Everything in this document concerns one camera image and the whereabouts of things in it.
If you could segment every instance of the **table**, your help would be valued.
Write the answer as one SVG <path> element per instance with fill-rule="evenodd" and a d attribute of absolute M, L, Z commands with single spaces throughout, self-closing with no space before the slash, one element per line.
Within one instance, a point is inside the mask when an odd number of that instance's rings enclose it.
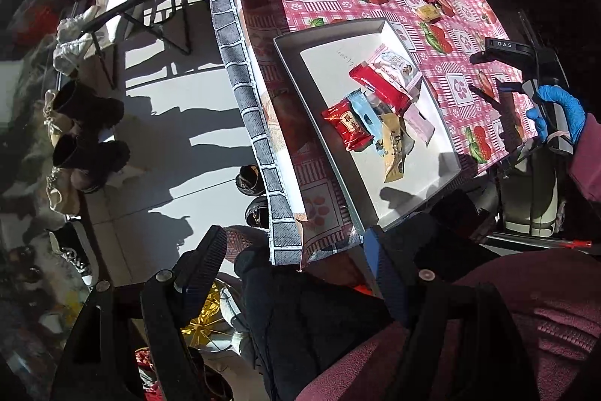
<path fill-rule="evenodd" d="M 211 3 L 213 13 L 218 1 Z M 476 67 L 468 60 L 471 53 L 481 49 L 485 36 L 507 38 L 506 33 L 485 0 L 448 1 L 456 14 L 437 23 L 440 29 L 437 36 L 442 36 L 444 41 L 440 38 L 438 44 L 431 44 L 413 12 L 413 8 L 422 5 L 421 0 L 234 0 L 228 13 L 237 15 L 243 32 L 252 86 L 260 100 L 261 118 L 267 128 L 266 143 L 274 156 L 273 170 L 283 185 L 297 229 L 297 235 L 272 237 L 273 263 L 304 264 L 316 250 L 331 247 L 349 236 L 354 238 L 354 228 L 338 183 L 275 53 L 275 36 L 339 20 L 388 19 L 416 56 L 423 75 L 434 89 L 466 173 L 474 175 L 475 171 L 465 135 L 467 128 L 473 130 L 481 126 L 491 148 L 491 154 L 485 156 L 486 162 L 477 166 L 478 173 L 507 155 L 500 137 L 498 112 L 468 89 L 468 85 L 473 84 L 493 91 L 497 97 L 493 78 L 504 82 L 521 80 L 519 72 L 506 65 L 495 62 Z M 224 63 L 229 69 L 229 62 L 224 60 Z M 516 94 L 513 103 L 515 122 L 522 138 L 533 137 L 534 125 L 525 117 L 530 101 Z M 272 221 L 276 224 L 278 219 L 289 219 L 289 216 L 278 218 L 278 213 L 273 211 L 272 206 Z"/>

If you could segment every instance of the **blue glove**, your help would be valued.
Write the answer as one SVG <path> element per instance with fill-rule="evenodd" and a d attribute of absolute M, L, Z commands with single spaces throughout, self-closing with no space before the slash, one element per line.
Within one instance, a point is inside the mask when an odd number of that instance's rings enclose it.
<path fill-rule="evenodd" d="M 584 123 L 587 120 L 587 115 L 578 99 L 559 86 L 540 86 L 537 92 L 543 101 L 557 103 L 563 108 L 564 113 L 566 113 L 570 136 L 572 137 L 572 145 L 576 145 L 584 128 Z M 547 122 L 541 116 L 539 110 L 534 107 L 530 108 L 526 111 L 526 116 L 534 120 L 536 131 L 539 132 L 540 138 L 546 141 L 549 135 Z"/>

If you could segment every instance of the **beige shoe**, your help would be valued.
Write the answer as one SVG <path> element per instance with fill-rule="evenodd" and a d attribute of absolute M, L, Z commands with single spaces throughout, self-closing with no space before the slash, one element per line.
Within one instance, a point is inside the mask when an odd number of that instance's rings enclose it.
<path fill-rule="evenodd" d="M 71 169 L 53 167 L 46 177 L 50 209 L 62 215 L 79 215 L 79 196 L 71 185 Z"/>
<path fill-rule="evenodd" d="M 50 138 L 53 147 L 56 147 L 56 143 L 63 133 L 67 133 L 73 128 L 73 121 L 70 118 L 52 110 L 52 103 L 56 94 L 57 91 L 52 89 L 46 91 L 46 94 L 44 94 L 44 108 L 42 109 L 46 118 L 44 124 L 48 128 L 48 138 Z"/>

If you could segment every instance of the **pink sleeve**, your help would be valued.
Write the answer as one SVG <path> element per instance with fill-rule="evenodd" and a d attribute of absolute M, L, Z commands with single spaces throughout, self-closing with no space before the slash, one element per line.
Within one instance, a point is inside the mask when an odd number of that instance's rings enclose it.
<path fill-rule="evenodd" d="M 587 115 L 576 145 L 570 176 L 588 201 L 601 202 L 601 124 Z"/>

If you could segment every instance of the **tablecloth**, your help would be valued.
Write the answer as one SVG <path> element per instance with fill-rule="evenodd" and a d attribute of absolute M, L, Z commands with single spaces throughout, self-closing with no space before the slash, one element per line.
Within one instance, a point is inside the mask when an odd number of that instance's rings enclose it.
<path fill-rule="evenodd" d="M 455 15 L 444 16 L 432 28 L 414 13 L 422 0 L 235 0 L 269 145 L 298 230 L 297 236 L 273 244 L 274 263 L 305 263 L 315 250 L 354 232 L 325 153 L 275 53 L 275 36 L 340 20 L 388 19 L 430 83 L 464 170 L 480 173 L 507 155 L 500 115 L 468 89 L 473 84 L 498 98 L 495 79 L 521 80 L 507 65 L 469 62 L 485 36 L 507 38 L 506 33 L 485 0 L 447 1 Z M 524 139 L 533 137 L 534 125 L 525 117 L 530 101 L 514 94 L 513 103 L 516 130 Z M 476 133 L 490 149 L 477 167 L 467 137 L 467 129 L 474 134 L 476 127 L 482 128 Z"/>

